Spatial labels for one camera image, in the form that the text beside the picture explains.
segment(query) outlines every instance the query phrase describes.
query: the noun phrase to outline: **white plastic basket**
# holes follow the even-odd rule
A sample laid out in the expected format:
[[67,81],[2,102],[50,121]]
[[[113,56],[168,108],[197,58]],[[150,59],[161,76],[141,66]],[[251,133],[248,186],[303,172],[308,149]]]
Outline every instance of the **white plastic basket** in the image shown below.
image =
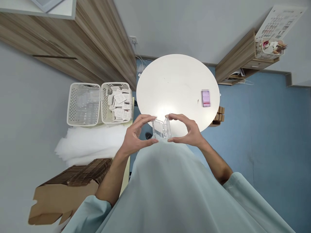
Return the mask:
[[[98,101],[87,101],[86,104],[83,103],[83,105],[78,104],[78,96],[81,96],[83,93],[98,93]],[[100,86],[98,84],[71,84],[68,99],[67,124],[70,126],[96,125],[99,121],[100,98]]]
[[284,50],[283,50],[282,53],[280,53],[280,54],[266,53],[266,52],[263,50],[263,46],[262,46],[262,43],[265,42],[266,40],[269,40],[270,42],[282,41],[282,40],[280,40],[280,39],[271,39],[271,38],[263,37],[263,38],[261,39],[261,41],[259,41],[259,42],[256,44],[256,58],[257,58],[257,59],[273,60],[273,59],[278,58],[279,56],[284,55]]
[[[118,86],[120,89],[127,89],[130,91],[130,115],[131,118],[129,120],[125,120],[122,122],[112,122],[115,118],[112,111],[109,109],[108,104],[108,95],[112,94],[111,87]],[[132,90],[130,89],[130,85],[128,83],[119,83],[119,82],[112,82],[112,83],[103,83],[101,85],[102,90],[102,101],[101,101],[101,120],[105,124],[120,124],[129,122],[133,117],[133,97],[132,97]]]

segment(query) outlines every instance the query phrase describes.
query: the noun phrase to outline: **light blue gown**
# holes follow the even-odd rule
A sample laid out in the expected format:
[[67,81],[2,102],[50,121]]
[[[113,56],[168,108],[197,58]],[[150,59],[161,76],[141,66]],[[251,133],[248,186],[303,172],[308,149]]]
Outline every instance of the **light blue gown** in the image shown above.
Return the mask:
[[130,182],[111,209],[89,196],[69,232],[294,232],[238,172],[221,186],[184,144],[139,151]]

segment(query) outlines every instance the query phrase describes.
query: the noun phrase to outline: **person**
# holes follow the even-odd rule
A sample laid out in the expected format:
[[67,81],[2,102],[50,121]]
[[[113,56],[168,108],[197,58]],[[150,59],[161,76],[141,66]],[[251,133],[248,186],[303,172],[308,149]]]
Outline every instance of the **person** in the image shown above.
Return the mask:
[[[194,120],[184,137],[140,140],[154,116],[139,115],[95,196],[88,196],[63,232],[294,232],[276,211],[203,138]],[[187,145],[200,149],[212,174]],[[128,157],[138,152],[119,197]]]

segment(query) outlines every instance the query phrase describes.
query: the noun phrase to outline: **table top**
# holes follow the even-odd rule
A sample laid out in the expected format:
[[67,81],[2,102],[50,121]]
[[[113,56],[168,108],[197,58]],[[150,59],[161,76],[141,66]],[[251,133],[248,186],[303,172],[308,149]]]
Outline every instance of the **table top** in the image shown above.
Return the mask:
[[[210,91],[210,107],[202,107],[203,89]],[[166,55],[148,65],[138,80],[136,98],[142,114],[162,121],[169,113],[184,114],[196,121],[200,131],[212,123],[220,102],[211,71],[199,60],[181,54]],[[171,121],[170,125],[173,137],[188,133],[180,121]]]

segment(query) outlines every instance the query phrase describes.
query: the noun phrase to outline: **sleeve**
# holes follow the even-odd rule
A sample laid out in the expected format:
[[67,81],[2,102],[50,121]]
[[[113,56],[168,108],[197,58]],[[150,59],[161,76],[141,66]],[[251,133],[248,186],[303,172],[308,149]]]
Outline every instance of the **sleeve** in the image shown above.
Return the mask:
[[63,233],[96,232],[110,211],[109,202],[88,196],[70,219]]
[[295,233],[241,173],[233,173],[223,187],[267,233]]

